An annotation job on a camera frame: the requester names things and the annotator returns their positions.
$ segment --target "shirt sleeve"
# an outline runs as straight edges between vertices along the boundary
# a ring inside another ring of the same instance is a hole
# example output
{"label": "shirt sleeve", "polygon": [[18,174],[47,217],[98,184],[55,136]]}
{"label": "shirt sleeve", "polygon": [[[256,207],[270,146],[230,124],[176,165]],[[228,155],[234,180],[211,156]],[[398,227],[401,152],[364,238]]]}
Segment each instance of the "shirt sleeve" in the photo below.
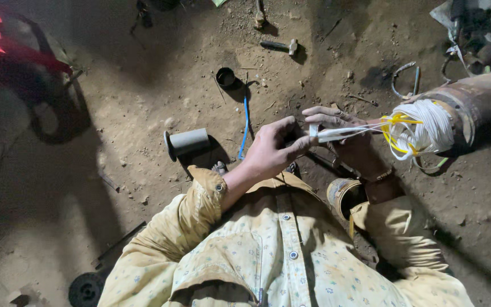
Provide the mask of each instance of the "shirt sleeve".
{"label": "shirt sleeve", "polygon": [[394,284],[413,306],[473,306],[463,284],[445,274],[448,264],[432,239],[427,214],[408,196],[356,206],[356,226],[367,231],[381,257],[404,277]]}
{"label": "shirt sleeve", "polygon": [[107,277],[99,307],[162,306],[171,294],[177,263],[221,219],[226,183],[214,171],[189,167],[195,178],[124,247]]}

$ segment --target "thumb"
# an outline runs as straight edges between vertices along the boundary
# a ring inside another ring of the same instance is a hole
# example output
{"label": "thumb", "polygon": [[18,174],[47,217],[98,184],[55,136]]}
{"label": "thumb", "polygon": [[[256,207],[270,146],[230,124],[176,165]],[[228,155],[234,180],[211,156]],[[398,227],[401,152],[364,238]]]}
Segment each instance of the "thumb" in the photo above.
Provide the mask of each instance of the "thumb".
{"label": "thumb", "polygon": [[317,141],[317,138],[303,136],[297,139],[291,146],[282,149],[288,162],[294,161],[299,155],[305,153]]}

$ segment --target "shirt pocket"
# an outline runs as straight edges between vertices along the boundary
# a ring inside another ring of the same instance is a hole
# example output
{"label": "shirt pocket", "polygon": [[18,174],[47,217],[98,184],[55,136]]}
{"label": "shirt pocket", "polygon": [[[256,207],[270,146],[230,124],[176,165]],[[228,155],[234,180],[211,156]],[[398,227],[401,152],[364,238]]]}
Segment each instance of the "shirt pocket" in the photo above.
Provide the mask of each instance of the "shirt pocket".
{"label": "shirt pocket", "polygon": [[261,237],[251,232],[208,237],[181,259],[174,273],[172,296],[206,281],[222,280],[242,286],[258,302],[261,247]]}

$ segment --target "rubber wheel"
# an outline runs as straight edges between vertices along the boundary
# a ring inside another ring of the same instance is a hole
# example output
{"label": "rubber wheel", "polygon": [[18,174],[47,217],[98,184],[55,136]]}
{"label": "rubber wheel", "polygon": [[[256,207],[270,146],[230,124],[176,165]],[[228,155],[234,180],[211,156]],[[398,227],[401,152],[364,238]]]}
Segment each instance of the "rubber wheel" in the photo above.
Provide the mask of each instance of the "rubber wheel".
{"label": "rubber wheel", "polygon": [[96,307],[105,280],[96,273],[84,273],[69,286],[68,299],[73,307]]}
{"label": "rubber wheel", "polygon": [[170,11],[179,4],[179,0],[149,0],[149,3],[158,11]]}

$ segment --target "blue cable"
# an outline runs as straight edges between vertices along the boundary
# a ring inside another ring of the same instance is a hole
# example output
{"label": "blue cable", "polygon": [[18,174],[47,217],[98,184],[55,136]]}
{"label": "blue cable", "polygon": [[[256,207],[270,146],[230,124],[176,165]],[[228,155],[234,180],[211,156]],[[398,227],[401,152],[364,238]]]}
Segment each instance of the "blue cable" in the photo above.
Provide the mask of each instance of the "blue cable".
{"label": "blue cable", "polygon": [[244,138],[242,140],[242,146],[240,147],[240,153],[238,154],[238,159],[240,160],[245,159],[245,157],[242,156],[242,151],[244,150],[244,146],[246,145],[247,128],[249,127],[249,115],[247,114],[247,91],[246,91],[246,95],[244,95],[244,108],[245,108],[245,129],[244,129]]}

